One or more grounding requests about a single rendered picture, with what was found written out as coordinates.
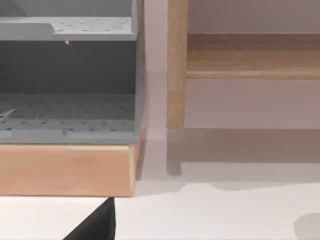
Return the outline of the wooden open shelf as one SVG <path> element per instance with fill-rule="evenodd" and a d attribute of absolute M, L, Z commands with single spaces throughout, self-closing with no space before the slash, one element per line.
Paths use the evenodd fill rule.
<path fill-rule="evenodd" d="M 188 0 L 167 0 L 167 122 L 182 130 L 195 80 L 320 81 L 320 34 L 188 32 Z"/>

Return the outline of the grey pierced drawer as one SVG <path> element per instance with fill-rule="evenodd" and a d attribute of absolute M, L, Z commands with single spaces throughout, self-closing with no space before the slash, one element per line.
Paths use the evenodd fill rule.
<path fill-rule="evenodd" d="M 0 0 L 0 144 L 136 144 L 136 24 L 136 0 Z"/>

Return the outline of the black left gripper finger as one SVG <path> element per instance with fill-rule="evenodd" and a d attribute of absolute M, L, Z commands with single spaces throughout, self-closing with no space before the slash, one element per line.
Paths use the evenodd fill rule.
<path fill-rule="evenodd" d="M 63 240 L 115 240 L 115 199 L 109 197 Z"/>

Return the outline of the pale wooden drawer front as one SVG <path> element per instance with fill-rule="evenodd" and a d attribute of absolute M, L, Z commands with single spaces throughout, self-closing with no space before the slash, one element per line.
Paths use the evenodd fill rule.
<path fill-rule="evenodd" d="M 0 195 L 130 197 L 140 148 L 0 144 Z"/>

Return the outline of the wooden cabinet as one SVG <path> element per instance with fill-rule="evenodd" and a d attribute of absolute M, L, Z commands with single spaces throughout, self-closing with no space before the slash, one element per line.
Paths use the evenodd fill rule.
<path fill-rule="evenodd" d="M 146 51 L 145 51 L 145 1 L 135 0 L 136 6 L 136 87 L 135 87 L 135 130 L 139 136 L 138 158 L 135 179 L 140 180 L 143 172 L 146 129 L 143 117 L 146 105 Z"/>

